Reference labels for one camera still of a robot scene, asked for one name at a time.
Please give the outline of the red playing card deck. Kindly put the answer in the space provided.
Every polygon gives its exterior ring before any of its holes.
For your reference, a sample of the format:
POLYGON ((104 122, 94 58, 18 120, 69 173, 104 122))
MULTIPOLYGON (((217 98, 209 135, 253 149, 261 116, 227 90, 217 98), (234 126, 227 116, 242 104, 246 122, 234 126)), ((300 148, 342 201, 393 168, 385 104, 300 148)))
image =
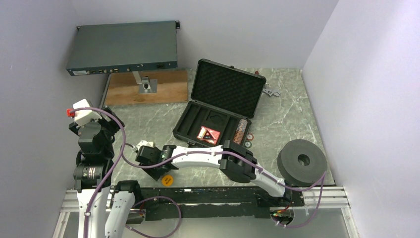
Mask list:
POLYGON ((201 126, 196 138, 211 145, 217 145, 220 135, 221 132, 218 130, 206 126, 201 126))

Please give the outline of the row of poker chips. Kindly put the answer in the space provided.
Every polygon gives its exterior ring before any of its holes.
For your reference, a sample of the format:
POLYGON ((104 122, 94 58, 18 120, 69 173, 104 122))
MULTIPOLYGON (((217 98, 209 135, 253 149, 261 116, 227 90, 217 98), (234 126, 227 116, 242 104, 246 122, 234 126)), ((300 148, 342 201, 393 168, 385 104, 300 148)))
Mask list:
POLYGON ((235 142, 236 144, 239 144, 239 145, 241 144, 243 137, 245 135, 247 124, 248 124, 247 120, 245 119, 239 120, 237 128, 233 136, 233 142, 235 142))

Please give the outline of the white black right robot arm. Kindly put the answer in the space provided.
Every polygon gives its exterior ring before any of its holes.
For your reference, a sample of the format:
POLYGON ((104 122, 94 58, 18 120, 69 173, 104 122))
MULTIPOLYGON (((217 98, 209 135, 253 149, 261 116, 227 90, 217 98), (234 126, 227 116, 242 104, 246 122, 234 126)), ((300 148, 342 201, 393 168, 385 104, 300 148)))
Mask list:
POLYGON ((187 148, 177 145, 138 147, 136 162, 152 178, 158 179, 170 170, 189 167, 216 168, 237 183, 252 183, 264 189, 274 202, 284 206, 292 199, 284 179, 264 169, 248 149, 231 141, 208 148, 187 148))

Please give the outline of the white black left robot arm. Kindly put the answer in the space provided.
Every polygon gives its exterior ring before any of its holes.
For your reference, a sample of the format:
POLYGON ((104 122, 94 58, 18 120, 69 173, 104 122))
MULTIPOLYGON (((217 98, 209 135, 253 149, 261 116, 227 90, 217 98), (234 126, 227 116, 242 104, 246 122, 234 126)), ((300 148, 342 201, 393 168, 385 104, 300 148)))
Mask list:
POLYGON ((75 133, 80 150, 73 177, 79 208, 80 238, 120 238, 131 208, 142 202, 139 183, 123 180, 111 187, 114 135, 124 123, 108 107, 73 107, 67 110, 74 118, 69 129, 75 133))

